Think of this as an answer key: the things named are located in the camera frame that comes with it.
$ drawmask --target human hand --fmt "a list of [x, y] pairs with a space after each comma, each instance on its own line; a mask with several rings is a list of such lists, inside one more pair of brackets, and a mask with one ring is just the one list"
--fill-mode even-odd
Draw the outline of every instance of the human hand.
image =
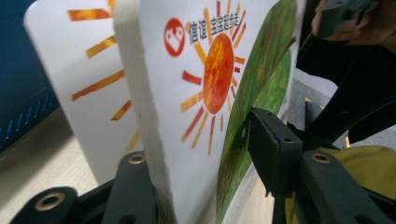
[[[316, 8], [316, 16], [312, 20], [313, 34], [318, 33], [318, 26], [323, 8], [329, 0], [321, 0]], [[378, 0], [361, 18], [347, 21], [337, 33], [325, 38], [330, 41], [346, 41], [348, 45], [374, 45], [382, 43], [396, 33], [396, 1]]]

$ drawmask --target yellow fabric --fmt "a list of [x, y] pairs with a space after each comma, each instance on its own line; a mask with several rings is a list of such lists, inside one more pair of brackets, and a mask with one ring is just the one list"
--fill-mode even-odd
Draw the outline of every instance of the yellow fabric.
[[[332, 154], [361, 186], [396, 200], [396, 150], [389, 147], [318, 148]], [[294, 200], [286, 201], [287, 223], [297, 224]]]

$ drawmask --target blue surface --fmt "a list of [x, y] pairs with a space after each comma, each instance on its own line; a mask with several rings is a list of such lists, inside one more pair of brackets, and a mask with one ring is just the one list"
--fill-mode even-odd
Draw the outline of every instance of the blue surface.
[[0, 0], [0, 152], [59, 106], [23, 27], [33, 0]]

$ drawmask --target board book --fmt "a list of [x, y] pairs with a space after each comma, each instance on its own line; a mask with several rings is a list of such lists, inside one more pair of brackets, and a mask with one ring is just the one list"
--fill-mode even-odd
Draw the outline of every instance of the board book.
[[244, 198], [235, 193], [248, 192], [238, 189], [251, 174], [248, 112], [286, 114], [302, 8], [117, 1], [115, 31], [163, 223], [235, 221], [229, 211]]
[[38, 0], [24, 25], [99, 184], [141, 150], [113, 30], [113, 0]]

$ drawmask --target book cover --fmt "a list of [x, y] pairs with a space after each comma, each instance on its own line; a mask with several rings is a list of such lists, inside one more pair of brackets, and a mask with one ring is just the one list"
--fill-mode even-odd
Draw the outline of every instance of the book cover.
[[141, 150], [113, 29], [113, 0], [38, 0], [24, 25], [99, 184]]
[[115, 30], [164, 223], [221, 223], [248, 111], [287, 110], [304, 3], [118, 0]]

